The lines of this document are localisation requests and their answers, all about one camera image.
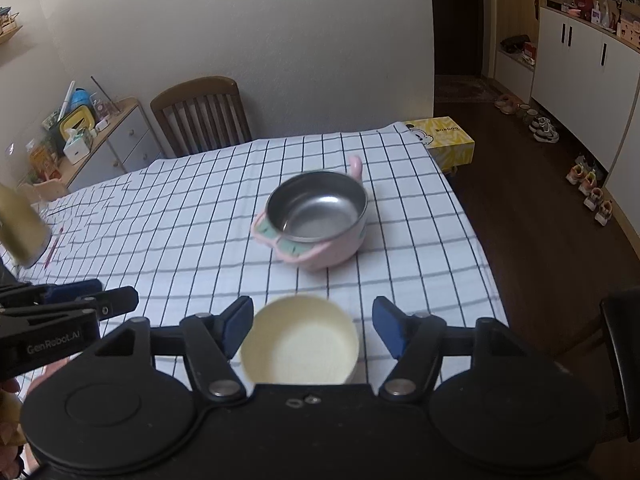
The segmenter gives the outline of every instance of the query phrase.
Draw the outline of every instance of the tissue box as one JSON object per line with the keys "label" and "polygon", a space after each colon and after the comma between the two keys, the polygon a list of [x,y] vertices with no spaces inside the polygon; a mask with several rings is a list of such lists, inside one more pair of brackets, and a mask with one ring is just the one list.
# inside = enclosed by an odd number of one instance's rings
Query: tissue box
{"label": "tissue box", "polygon": [[442,171],[469,164],[476,143],[451,117],[416,119],[404,124],[415,134]]}
{"label": "tissue box", "polygon": [[71,164],[79,162],[85,158],[91,152],[91,145],[93,139],[89,134],[89,130],[82,128],[73,136],[69,137],[69,140],[65,144],[65,155],[69,159]]}

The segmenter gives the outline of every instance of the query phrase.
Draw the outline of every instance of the yellow container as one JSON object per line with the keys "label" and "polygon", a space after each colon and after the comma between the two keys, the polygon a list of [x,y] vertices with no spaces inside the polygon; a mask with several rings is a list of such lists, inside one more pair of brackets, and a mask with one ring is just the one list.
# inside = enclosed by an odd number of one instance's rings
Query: yellow container
{"label": "yellow container", "polygon": [[416,119],[404,124],[415,134],[442,171],[469,164],[476,143],[451,117]]}

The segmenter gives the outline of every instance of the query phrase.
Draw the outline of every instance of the gold bottle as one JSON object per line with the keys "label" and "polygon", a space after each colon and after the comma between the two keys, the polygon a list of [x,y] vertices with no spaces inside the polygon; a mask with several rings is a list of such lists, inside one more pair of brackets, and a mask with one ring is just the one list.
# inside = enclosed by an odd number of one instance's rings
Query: gold bottle
{"label": "gold bottle", "polygon": [[32,267],[50,240],[51,229],[28,200],[0,184],[0,243],[15,262],[27,269]]}

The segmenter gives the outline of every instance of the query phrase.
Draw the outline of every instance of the white wall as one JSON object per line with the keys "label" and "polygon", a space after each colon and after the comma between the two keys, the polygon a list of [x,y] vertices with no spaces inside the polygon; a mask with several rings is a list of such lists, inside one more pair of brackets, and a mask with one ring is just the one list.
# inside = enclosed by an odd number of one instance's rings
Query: white wall
{"label": "white wall", "polygon": [[0,0],[19,11],[22,29],[0,45],[0,182],[13,185],[4,150],[15,141],[14,171],[26,174],[25,144],[42,132],[40,123],[65,97],[70,78],[53,47],[39,0]]}
{"label": "white wall", "polygon": [[40,0],[79,82],[145,105],[203,76],[238,81],[256,136],[433,114],[431,0]]}

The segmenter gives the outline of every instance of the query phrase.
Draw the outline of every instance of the white checkered tablecloth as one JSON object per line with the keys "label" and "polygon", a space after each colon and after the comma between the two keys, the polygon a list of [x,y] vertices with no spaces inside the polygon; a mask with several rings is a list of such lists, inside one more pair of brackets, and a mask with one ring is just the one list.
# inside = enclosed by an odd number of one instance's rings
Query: white checkered tablecloth
{"label": "white checkered tablecloth", "polygon": [[[276,261],[249,236],[273,189],[300,171],[347,171],[360,155],[373,200],[364,244],[331,269],[308,273]],[[356,324],[361,340],[354,381],[377,390],[394,366],[373,329],[371,305],[386,296],[407,313],[428,310],[452,326],[478,317],[506,323],[491,270],[465,213],[424,146],[402,123],[381,130],[254,140],[183,158],[81,189],[50,204],[47,222],[63,235],[21,280],[66,283],[100,279],[140,295],[129,316],[177,324],[197,312],[220,313],[238,295],[257,312],[279,296],[327,296]],[[10,266],[10,256],[2,259]],[[104,333],[125,317],[103,322]],[[232,364],[241,374],[235,357]],[[467,369],[445,358],[441,379]],[[157,368],[188,383],[181,358]],[[40,373],[22,378],[23,386]]]}

